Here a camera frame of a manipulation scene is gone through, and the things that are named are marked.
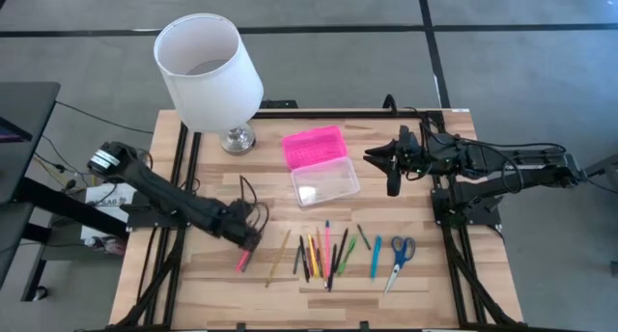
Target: wooden tabletop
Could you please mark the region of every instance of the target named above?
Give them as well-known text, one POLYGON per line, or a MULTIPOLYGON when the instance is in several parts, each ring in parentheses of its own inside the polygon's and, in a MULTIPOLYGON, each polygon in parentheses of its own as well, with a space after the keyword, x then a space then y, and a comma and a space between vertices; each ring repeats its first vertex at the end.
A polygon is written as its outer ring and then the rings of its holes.
MULTIPOLYGON (((444 118, 450 133, 475 138, 468 112, 445 110, 444 118)), ((159 113, 151 154, 154 171, 167 179, 172 172, 180 125, 175 111, 159 113)), ((401 195, 387 197, 385 175, 362 159, 366 149, 384 145, 396 137, 399 125, 417 131, 416 120, 253 120, 251 125, 258 144, 244 156, 228 155, 221 149, 216 135, 203 135, 196 178, 201 182, 198 194, 229 203, 239 196, 239 175, 244 175, 255 187, 259 199, 270 206, 270 222, 264 238, 246 272, 236 273, 240 257, 237 246, 190 229, 184 245, 173 328, 236 328, 238 322, 246 322, 247 328, 355 328, 362 320, 369 321, 372 328, 458 326, 442 234, 434 223, 429 196, 433 187, 431 179, 403 181, 401 195), (360 192, 300 208, 284 162, 281 139, 326 125, 341 128, 360 181, 360 192), (372 247, 376 235, 382 236, 376 280, 369 278, 372 251, 361 238, 344 275, 335 278, 332 292, 324 290, 322 280, 311 279, 307 284, 301 267, 297 275, 292 273, 298 236, 303 235, 305 239, 307 233, 315 236, 317 227, 323 235, 325 220, 331 224, 331 246, 341 242, 346 228, 350 235, 357 234, 356 224, 362 226, 372 247), (267 276, 288 230, 292 230, 290 240, 273 282, 266 289, 267 276), (390 293, 383 295, 394 263, 390 245, 394 235, 412 236, 417 249, 390 293)), ((184 173, 190 138, 192 135, 187 137, 184 173)), ((521 320, 502 240, 484 226, 468 229, 479 279, 508 315, 521 320)), ((141 230, 130 236, 110 323, 123 318, 135 302, 150 233, 151 230, 141 230)), ((147 282, 153 262, 151 256, 147 282)), ((464 279, 462 282, 468 319, 474 321, 469 289, 464 279)), ((155 322, 162 319, 166 283, 160 292, 155 322)))

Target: silver lamp base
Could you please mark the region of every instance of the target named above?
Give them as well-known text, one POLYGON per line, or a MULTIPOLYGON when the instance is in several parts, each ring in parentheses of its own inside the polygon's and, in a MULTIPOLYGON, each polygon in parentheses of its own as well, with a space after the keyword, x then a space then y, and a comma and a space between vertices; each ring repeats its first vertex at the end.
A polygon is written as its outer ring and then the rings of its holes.
POLYGON ((255 146, 255 132, 249 124, 243 124, 219 135, 223 150, 229 154, 242 155, 255 146))

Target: black desk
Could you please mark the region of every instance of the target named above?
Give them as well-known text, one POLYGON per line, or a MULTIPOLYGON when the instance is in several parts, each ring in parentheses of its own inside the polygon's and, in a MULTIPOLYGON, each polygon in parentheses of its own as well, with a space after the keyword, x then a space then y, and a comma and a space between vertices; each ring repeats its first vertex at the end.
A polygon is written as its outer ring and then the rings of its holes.
MULTIPOLYGON (((124 222, 24 177, 59 90, 60 85, 54 82, 0 83, 0 116, 32 135, 29 142, 0 144, 0 287, 22 238, 41 244, 49 239, 50 229, 29 223, 34 207, 128 239, 124 222)), ((22 300, 34 297, 44 266, 45 260, 39 260, 22 300)))

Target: white lamp shade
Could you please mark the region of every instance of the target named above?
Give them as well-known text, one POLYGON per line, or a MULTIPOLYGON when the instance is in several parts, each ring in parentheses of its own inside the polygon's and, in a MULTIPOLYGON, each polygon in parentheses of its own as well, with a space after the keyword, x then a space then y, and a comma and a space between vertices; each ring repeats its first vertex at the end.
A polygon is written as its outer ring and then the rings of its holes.
POLYGON ((260 108, 262 80, 224 17, 192 14, 170 23, 156 38, 154 59, 190 130, 229 130, 260 108))

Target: pink lid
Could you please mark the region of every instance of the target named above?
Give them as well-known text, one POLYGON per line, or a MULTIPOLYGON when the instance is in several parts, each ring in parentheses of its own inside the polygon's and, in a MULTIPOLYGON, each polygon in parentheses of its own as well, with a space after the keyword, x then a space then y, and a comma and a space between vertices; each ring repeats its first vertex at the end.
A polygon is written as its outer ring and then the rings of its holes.
POLYGON ((282 145, 291 170, 348 155, 346 142, 336 125, 289 135, 283 138, 282 145))

